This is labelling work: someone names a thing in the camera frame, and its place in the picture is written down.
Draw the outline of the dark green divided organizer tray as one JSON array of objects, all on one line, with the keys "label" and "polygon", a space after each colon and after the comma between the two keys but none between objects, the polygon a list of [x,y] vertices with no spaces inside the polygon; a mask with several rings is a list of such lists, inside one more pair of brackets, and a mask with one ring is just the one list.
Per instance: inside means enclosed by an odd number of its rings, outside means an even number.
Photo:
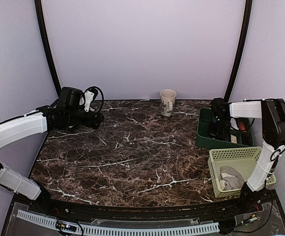
[{"label": "dark green divided organizer tray", "polygon": [[196,132],[196,145],[207,149],[244,148],[254,145],[251,130],[246,132],[230,129],[225,140],[211,138],[208,135],[208,126],[212,118],[209,108],[200,108]]}]

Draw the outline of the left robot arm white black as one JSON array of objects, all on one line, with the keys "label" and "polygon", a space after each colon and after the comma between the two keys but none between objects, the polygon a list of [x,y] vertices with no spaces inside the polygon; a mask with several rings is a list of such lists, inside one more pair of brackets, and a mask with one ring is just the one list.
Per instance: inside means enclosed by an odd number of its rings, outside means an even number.
[{"label": "left robot arm white black", "polygon": [[[31,145],[33,140],[41,140],[52,130],[63,130],[79,124],[98,129],[103,120],[104,115],[100,111],[70,111],[50,106],[37,108],[0,122],[0,155],[10,150],[14,161],[18,161],[16,148],[24,144]],[[35,201],[35,206],[43,214],[51,214],[55,204],[47,198],[48,191],[15,167],[15,164],[9,164],[6,158],[0,157],[0,185]]]}]

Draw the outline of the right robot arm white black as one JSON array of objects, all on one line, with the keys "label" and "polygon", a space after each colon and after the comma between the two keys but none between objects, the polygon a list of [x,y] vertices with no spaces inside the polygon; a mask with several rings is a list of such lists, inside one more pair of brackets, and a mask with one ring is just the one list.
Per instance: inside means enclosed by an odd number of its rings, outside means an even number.
[{"label": "right robot arm white black", "polygon": [[246,182],[237,171],[225,166],[221,168],[224,190],[240,189],[236,209],[247,213],[254,207],[260,193],[265,190],[267,180],[273,175],[279,157],[285,151],[285,101],[282,98],[244,100],[227,103],[222,98],[210,102],[215,120],[208,126],[209,135],[221,137],[230,129],[233,118],[252,118],[262,121],[262,147],[257,164]]}]

